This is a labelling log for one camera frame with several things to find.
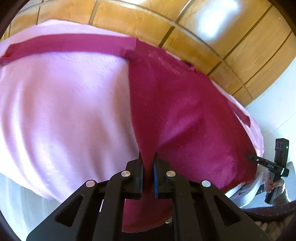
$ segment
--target light pink fabric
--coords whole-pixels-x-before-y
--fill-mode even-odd
[[[0,43],[0,54],[12,43],[54,33],[117,34],[51,20]],[[107,180],[138,156],[128,65],[118,57],[47,53],[1,67],[0,114],[0,172],[46,198],[63,201],[86,180]],[[250,128],[242,124],[260,154],[260,130],[250,119]]]

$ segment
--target person's arm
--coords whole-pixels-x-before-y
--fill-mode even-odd
[[[283,179],[273,182],[270,173],[268,173],[267,180],[264,184],[264,189],[267,193],[271,193],[274,188],[277,188],[275,199],[271,203],[273,206],[288,203],[291,200],[288,197],[287,189],[285,189],[285,181]]]

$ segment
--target pink cloth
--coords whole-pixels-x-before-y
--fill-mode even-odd
[[[122,165],[125,166],[127,161],[135,159],[138,147],[134,128],[146,167],[146,177],[150,176],[149,163],[155,151],[190,180],[209,179],[225,190],[253,177],[254,165],[245,161],[245,154],[252,152],[252,144],[227,101],[212,87],[211,82],[204,75],[189,71],[184,63],[160,49],[141,42],[137,46],[137,53],[143,53],[142,57],[146,56],[145,51],[150,51],[152,62],[149,63],[150,69],[147,66],[142,68],[138,64],[139,56],[134,56],[133,53],[128,55],[133,126],[127,63],[121,58],[97,53],[42,53],[18,59],[2,67],[0,88],[5,93],[4,97],[2,94],[0,96],[0,110],[3,116],[1,122],[5,124],[1,131],[5,134],[3,146],[6,147],[4,149],[9,162],[7,166],[0,166],[0,171],[4,170],[17,179],[17,173],[9,170],[11,165],[15,171],[21,173],[19,184],[25,183],[32,190],[35,188],[34,191],[42,196],[63,200],[68,195],[65,190],[75,191],[77,183],[80,186],[88,179],[106,180],[108,175],[124,169]],[[29,75],[25,75],[24,72],[32,66],[38,72],[29,71]],[[137,72],[143,69],[146,70],[145,73]],[[180,74],[186,75],[186,86],[176,77]],[[143,82],[137,81],[137,76],[143,76]],[[154,87],[151,76],[154,76]],[[167,81],[159,81],[162,78],[171,81],[171,88],[168,88]],[[201,94],[200,88],[206,90],[205,93]],[[214,95],[215,100],[209,101],[206,94]],[[204,116],[205,109],[212,110],[207,114],[208,118]],[[214,112],[216,117],[221,116],[218,114],[220,112],[228,112],[227,118],[231,119],[231,124],[227,125],[227,118],[217,119],[213,116]],[[200,126],[195,124],[197,119],[202,121],[204,130],[196,129]],[[222,139],[217,138],[217,132],[209,132],[212,126],[218,126]],[[233,137],[236,141],[231,141],[232,144],[228,143],[230,139],[225,142],[230,129],[237,130],[239,134]],[[203,132],[209,133],[209,143],[205,139],[207,135],[201,134]],[[207,156],[206,161],[202,160],[205,157],[196,155],[200,153],[197,149],[201,141],[205,149],[203,153]],[[178,148],[180,143],[183,145],[181,149]],[[231,159],[234,159],[230,160],[227,154],[229,151],[237,151],[231,147],[233,143],[239,149],[239,165],[239,156],[233,156]],[[213,147],[219,151],[213,153]],[[223,155],[227,155],[226,170],[222,168],[226,164],[223,162]],[[198,169],[201,164],[204,166],[203,170]],[[151,180],[146,180],[146,186],[149,187]],[[141,205],[133,201],[126,202],[123,226],[125,231],[146,230],[161,224],[170,215],[169,202],[153,199],[151,190],[148,188],[144,193]],[[147,220],[141,219],[143,214],[148,216]]]
[[[122,36],[52,20],[1,42],[0,55],[67,29]],[[128,62],[120,57],[45,53],[0,67],[0,113],[0,172],[49,199],[63,202],[86,180],[108,180],[139,155]]]

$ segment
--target wooden wall panel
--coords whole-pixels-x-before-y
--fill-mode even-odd
[[[40,7],[38,23],[49,19],[89,23],[95,0],[57,0]]]
[[[9,28],[10,28],[10,25],[8,26],[8,28],[4,32],[3,36],[1,37],[0,42],[7,39],[7,38],[9,38]]]
[[[224,63],[219,65],[209,77],[229,94],[233,94],[242,87],[237,76]]]
[[[233,95],[233,97],[236,98],[243,106],[247,106],[253,100],[245,88],[241,88]]]
[[[292,33],[274,57],[245,85],[253,99],[264,92],[296,56],[296,38]]]
[[[205,45],[174,29],[163,48],[194,64],[195,68],[207,74],[218,62],[218,57]]]
[[[290,31],[285,19],[275,7],[272,7],[253,31],[227,57],[226,62],[245,83],[277,51]]]
[[[149,13],[101,2],[93,26],[128,34],[159,45],[171,25]]]
[[[175,20],[182,10],[182,8],[186,5],[187,0],[124,0],[125,2],[134,3],[145,8],[151,9],[157,13],[160,13],[163,16],[166,16],[172,20]]]
[[[10,36],[36,25],[39,7],[29,9],[15,16],[11,22]]]
[[[196,0],[179,22],[203,38],[221,57],[227,55],[270,7],[267,0],[233,0],[224,4],[227,2],[234,6],[229,5],[227,9],[219,6],[217,0]],[[213,31],[210,34],[215,33],[212,37],[207,34],[209,28]]]

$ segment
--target wood grain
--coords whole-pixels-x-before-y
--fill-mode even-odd
[[[245,83],[277,51],[290,31],[285,19],[272,7],[226,62]]]
[[[128,7],[101,2],[93,26],[137,37],[159,45],[170,24],[149,13]]]
[[[39,7],[35,7],[18,14],[11,22],[10,36],[36,25]]]
[[[49,19],[88,23],[95,0],[57,0],[40,7],[38,23]]]
[[[245,85],[253,99],[264,92],[296,56],[296,38],[292,33],[274,57]]]
[[[237,76],[224,63],[219,65],[209,77],[229,94],[233,94],[242,87]]]
[[[163,16],[166,16],[172,20],[175,20],[182,10],[182,8],[186,5],[187,0],[124,0],[125,2],[134,3],[145,8],[148,8],[152,11],[160,13]]]
[[[245,88],[241,88],[233,95],[233,97],[236,98],[243,106],[247,106],[252,102],[252,97]]]
[[[179,23],[204,39],[221,57],[225,57],[264,14],[270,3],[267,0],[222,2],[195,1]]]
[[[1,39],[0,39],[0,42],[3,41],[3,40],[5,40],[5,39],[7,39],[7,38],[9,38],[9,28],[10,28],[10,25],[9,25],[8,28],[5,30],[3,36],[2,36]]]
[[[195,68],[207,74],[218,62],[218,57],[205,45],[174,29],[163,48],[194,64]]]

